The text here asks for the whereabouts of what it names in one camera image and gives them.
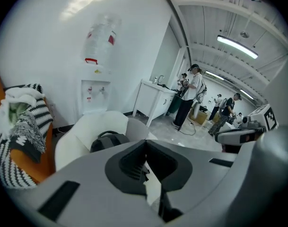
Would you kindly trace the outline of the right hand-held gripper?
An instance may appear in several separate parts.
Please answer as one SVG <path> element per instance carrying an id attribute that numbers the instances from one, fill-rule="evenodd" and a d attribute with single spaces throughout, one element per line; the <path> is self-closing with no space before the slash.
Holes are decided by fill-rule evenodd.
<path id="1" fill-rule="evenodd" d="M 227 130 L 216 133 L 215 141 L 220 144 L 244 144 L 256 141 L 264 133 L 277 127 L 277 121 L 270 104 L 260 106 L 243 117 L 239 128 L 241 130 Z"/>

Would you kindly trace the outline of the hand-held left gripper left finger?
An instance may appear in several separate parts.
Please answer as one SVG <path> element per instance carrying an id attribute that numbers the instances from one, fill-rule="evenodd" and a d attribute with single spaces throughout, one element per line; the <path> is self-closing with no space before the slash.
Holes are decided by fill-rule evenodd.
<path id="1" fill-rule="evenodd" d="M 39 227 L 159 227 L 163 220 L 143 195 L 121 192 L 105 174 L 110 157 L 129 148 L 126 143 L 77 158 L 33 189 L 9 191 L 9 196 L 29 220 Z M 66 182 L 79 183 L 55 221 L 39 212 Z"/>

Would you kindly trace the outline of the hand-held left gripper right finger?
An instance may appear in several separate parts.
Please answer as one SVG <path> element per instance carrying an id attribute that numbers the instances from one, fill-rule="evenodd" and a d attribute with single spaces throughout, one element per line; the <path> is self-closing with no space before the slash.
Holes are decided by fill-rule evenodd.
<path id="1" fill-rule="evenodd" d="M 145 142 L 146 161 L 160 182 L 159 213 L 148 210 L 146 224 L 230 224 L 227 211 L 237 193 L 223 182 L 236 155 Z"/>

